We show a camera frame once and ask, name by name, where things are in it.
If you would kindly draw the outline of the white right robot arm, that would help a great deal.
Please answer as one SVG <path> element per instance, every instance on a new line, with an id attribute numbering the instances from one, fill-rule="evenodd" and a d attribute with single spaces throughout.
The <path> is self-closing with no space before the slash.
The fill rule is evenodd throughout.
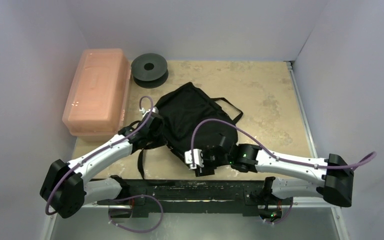
<path id="1" fill-rule="evenodd" d="M 219 144 L 190 149 L 184 157 L 186 165 L 198 172 L 204 167 L 227 164 L 242 173 L 271 173 L 257 195 L 268 204 L 294 197 L 315 197 L 338 207 L 352 205 L 354 171 L 337 154 L 305 158 L 254 144 L 234 144 L 222 136 Z"/>

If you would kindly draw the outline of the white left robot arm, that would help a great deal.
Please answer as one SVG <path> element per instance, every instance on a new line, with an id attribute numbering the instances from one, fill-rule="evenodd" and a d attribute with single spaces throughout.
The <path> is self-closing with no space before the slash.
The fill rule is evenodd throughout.
<path id="1" fill-rule="evenodd" d="M 153 107 L 144 112 L 137 128 L 122 128 L 110 140 L 76 159 L 54 161 L 39 191 L 46 201 L 45 213 L 49 216 L 59 214 L 66 219 L 92 202 L 112 200 L 118 205 L 126 203 L 129 191 L 116 177 L 92 179 L 116 161 L 144 149 L 155 139 L 162 122 L 158 109 Z"/>

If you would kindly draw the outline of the black student backpack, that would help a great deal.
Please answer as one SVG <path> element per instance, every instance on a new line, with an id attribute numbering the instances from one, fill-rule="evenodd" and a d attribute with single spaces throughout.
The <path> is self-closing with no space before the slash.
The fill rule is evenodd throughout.
<path id="1" fill-rule="evenodd" d="M 209 97 L 191 82 L 163 95 L 155 104 L 163 117 L 162 135 L 145 150 L 166 146 L 183 161 L 191 146 L 202 151 L 212 149 L 222 137 L 236 144 L 238 132 L 234 126 L 244 113 L 236 107 L 239 114 L 231 118 L 217 103 L 219 100 Z"/>

